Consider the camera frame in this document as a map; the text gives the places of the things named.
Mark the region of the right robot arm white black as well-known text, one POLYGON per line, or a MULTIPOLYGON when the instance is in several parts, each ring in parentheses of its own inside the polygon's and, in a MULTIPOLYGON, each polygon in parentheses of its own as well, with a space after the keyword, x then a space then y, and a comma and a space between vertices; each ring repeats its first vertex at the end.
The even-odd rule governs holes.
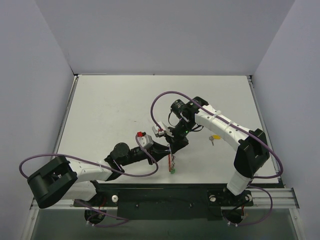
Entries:
POLYGON ((194 126, 201 126, 221 137, 235 150, 234 173, 223 198, 230 205, 245 198, 244 191, 270 158, 266 134, 259 128, 250 130, 234 123, 200 97, 187 103, 178 99, 170 106, 170 111, 179 119, 176 126, 169 128, 172 144, 181 142, 186 145, 187 134, 194 131, 194 126))

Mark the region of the key with yellow tag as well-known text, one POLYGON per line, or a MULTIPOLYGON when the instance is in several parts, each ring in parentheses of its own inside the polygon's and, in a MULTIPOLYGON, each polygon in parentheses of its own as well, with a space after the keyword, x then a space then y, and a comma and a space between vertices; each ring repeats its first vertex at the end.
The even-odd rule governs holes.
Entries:
POLYGON ((221 140, 221 139, 222 139, 222 138, 221 138, 219 135, 211 135, 211 136, 209 137, 209 140, 210 140, 212 146, 215 145, 215 141, 216 141, 216 140, 221 140))

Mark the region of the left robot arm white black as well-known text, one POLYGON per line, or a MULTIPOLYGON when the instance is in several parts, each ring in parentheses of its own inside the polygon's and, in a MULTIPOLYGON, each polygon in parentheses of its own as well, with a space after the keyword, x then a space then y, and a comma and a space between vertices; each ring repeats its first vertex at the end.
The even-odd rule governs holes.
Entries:
POLYGON ((103 200, 103 193, 96 188, 90 189, 90 182, 113 181, 128 175, 124 166, 143 160, 150 165, 157 164, 169 154, 168 146, 145 139, 135 148, 120 142, 104 160, 96 162, 57 153, 26 179, 41 209, 51 207, 63 198, 84 200, 97 206, 103 200))

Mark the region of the keyring bunch with coloured tags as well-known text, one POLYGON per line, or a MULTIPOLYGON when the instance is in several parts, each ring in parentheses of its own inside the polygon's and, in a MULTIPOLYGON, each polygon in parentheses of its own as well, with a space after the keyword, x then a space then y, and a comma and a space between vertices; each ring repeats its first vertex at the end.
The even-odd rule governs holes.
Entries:
POLYGON ((175 156, 173 153, 170 151, 168 155, 168 171, 170 174, 174 174, 176 169, 175 169, 175 156))

